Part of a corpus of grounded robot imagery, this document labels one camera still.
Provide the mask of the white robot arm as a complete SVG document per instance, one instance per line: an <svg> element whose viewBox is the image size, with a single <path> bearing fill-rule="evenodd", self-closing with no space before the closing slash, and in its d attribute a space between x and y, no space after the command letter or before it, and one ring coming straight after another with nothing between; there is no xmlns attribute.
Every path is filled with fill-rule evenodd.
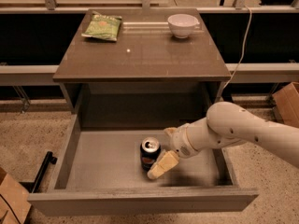
<svg viewBox="0 0 299 224"><path fill-rule="evenodd" d="M217 102L203 119L164 130L169 137L168 151L163 151L148 171L157 179L205 149L220 149L253 143L287 163L299 167L299 129L261 119L245 108Z"/></svg>

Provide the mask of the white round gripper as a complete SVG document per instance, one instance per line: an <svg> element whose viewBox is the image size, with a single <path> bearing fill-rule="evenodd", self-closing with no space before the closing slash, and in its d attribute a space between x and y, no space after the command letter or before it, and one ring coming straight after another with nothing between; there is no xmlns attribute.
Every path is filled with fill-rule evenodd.
<svg viewBox="0 0 299 224"><path fill-rule="evenodd" d="M169 145L172 150L166 151L164 149L160 153L147 173L149 179L157 179L177 166L179 158L188 159L199 153L189 138L191 128L192 125L187 123L179 127L164 129L164 133L169 137Z"/></svg>

